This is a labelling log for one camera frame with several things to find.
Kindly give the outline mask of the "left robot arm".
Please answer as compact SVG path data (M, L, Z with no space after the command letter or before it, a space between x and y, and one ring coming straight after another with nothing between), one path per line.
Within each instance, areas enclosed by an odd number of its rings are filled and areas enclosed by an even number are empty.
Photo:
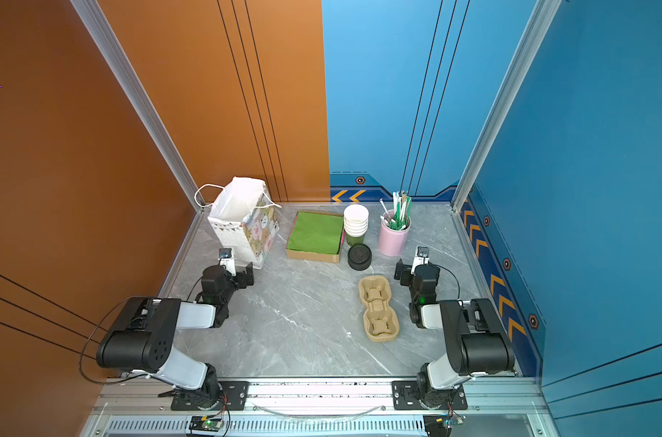
M248 382L220 382L214 365L197 361L174 346L178 331L222 327L236 291L255 284L254 264L238 271L224 265L204 270L202 291L193 302L181 299L131 297L117 315L96 351L103 369L134 371L171 387L174 411L242 411Z

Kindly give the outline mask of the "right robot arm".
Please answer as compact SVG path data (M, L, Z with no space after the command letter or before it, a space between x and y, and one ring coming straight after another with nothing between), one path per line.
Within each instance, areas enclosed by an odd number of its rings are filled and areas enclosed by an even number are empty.
M409 316L420 329L443 333L445 353L417 374L416 399L431 410L466 409L462 385L478 376L511 373L516 354L489 299L439 300L440 266L398 261L394 278L409 288Z

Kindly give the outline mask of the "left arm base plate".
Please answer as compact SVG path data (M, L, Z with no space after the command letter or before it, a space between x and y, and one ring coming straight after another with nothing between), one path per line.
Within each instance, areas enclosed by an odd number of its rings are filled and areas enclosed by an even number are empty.
M217 413L223 409L228 412L241 412L247 404L249 386L248 381L219 382L216 396L210 397L177 390L170 409L175 412Z

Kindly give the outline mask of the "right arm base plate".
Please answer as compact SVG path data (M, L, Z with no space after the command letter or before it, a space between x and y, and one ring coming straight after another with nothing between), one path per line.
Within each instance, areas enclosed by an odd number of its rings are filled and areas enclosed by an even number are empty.
M397 411L440 410L466 411L469 406L465 391L458 389L421 391L416 381L391 382L392 400Z

